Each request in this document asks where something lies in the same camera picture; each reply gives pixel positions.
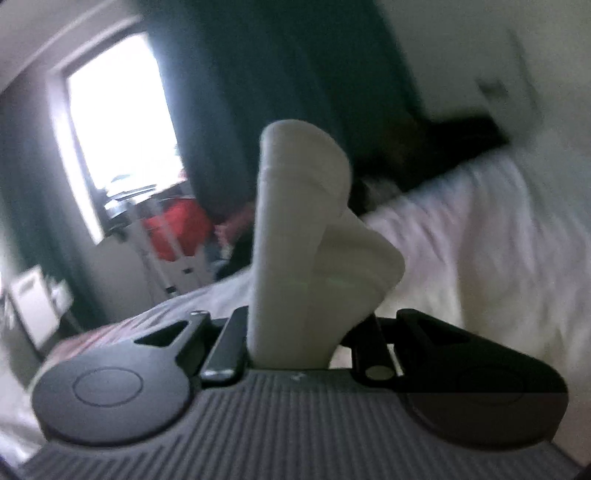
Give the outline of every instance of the dark object on bed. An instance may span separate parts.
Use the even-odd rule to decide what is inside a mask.
[[[403,478],[404,465],[404,478],[549,480],[581,470],[551,442],[567,391],[538,360],[401,310],[345,337],[351,370],[257,370],[247,316],[247,307],[230,319],[193,312],[49,370],[33,407],[50,441],[21,473]],[[403,374],[376,380],[375,367],[397,368],[391,345]]]
[[[357,215],[371,209],[368,180],[386,179],[407,192],[507,143],[506,136],[486,115],[396,122],[388,127],[379,150],[355,159],[349,207]]]
[[[239,270],[247,267],[252,262],[252,246],[254,245],[254,227],[244,232],[234,245],[232,255],[223,262],[215,272],[215,281],[223,280]]]

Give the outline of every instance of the ceiling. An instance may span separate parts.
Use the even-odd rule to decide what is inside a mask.
[[[65,27],[111,0],[0,0],[0,91]]]

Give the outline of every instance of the dark green curtain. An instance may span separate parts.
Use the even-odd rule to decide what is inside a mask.
[[[371,0],[140,1],[181,155],[214,221],[255,197],[272,121],[309,121],[355,158],[418,111]]]
[[[56,181],[60,153],[48,113],[44,78],[21,74],[0,95],[0,194],[10,227],[30,268],[65,279],[74,294],[72,311],[88,329],[106,323],[93,295],[79,245],[67,222]]]

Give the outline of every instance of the ribbed gray surface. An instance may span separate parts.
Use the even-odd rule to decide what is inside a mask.
[[[346,371],[250,372],[206,390],[175,426],[119,449],[52,442],[22,468],[31,479],[568,480],[580,467],[552,444],[490,453],[423,430],[398,397]]]

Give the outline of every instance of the black device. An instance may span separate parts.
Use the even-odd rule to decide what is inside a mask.
[[[371,316],[351,369],[251,368],[248,309],[191,312],[56,365],[31,479],[571,479],[548,365],[416,310]]]

